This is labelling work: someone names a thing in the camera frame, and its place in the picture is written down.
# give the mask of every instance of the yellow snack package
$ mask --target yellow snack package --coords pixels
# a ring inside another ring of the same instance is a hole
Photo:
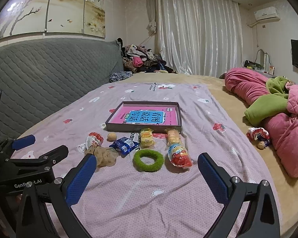
[[[168,134],[168,146],[174,143],[181,143],[180,134],[177,130],[174,129],[166,129]]]
[[[140,131],[140,145],[143,148],[151,147],[155,144],[152,135],[152,129],[142,129]]]

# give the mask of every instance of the gray quilted sofa cover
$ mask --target gray quilted sofa cover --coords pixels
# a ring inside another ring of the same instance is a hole
[[[17,138],[122,70],[116,41],[47,38],[0,47],[0,140]]]

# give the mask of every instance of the air conditioner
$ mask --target air conditioner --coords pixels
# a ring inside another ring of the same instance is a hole
[[[258,23],[279,21],[280,17],[277,14],[275,7],[268,7],[259,11],[255,11],[255,18]]]

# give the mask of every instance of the screw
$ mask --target screw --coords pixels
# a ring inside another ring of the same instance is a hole
[[[27,182],[25,186],[26,186],[27,188],[30,188],[30,187],[32,186],[32,182],[31,182],[31,181]]]
[[[55,184],[60,184],[60,183],[62,183],[62,181],[63,181],[63,179],[62,179],[61,177],[58,177],[58,178],[56,178],[56,179],[54,180],[54,183],[55,183]]]
[[[233,181],[234,183],[239,183],[241,180],[240,180],[239,177],[237,177],[237,176],[233,176],[233,177],[232,177],[232,181]]]
[[[269,182],[266,181],[266,180],[263,180],[261,183],[262,183],[264,186],[268,186],[268,185],[269,185]]]

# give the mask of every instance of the green hair tie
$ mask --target green hair tie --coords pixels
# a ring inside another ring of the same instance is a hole
[[[150,157],[155,162],[151,165],[146,165],[142,162],[141,157]],[[144,172],[155,172],[158,171],[163,165],[163,155],[157,151],[150,150],[150,149],[142,149],[135,153],[134,155],[134,163],[139,169]]]

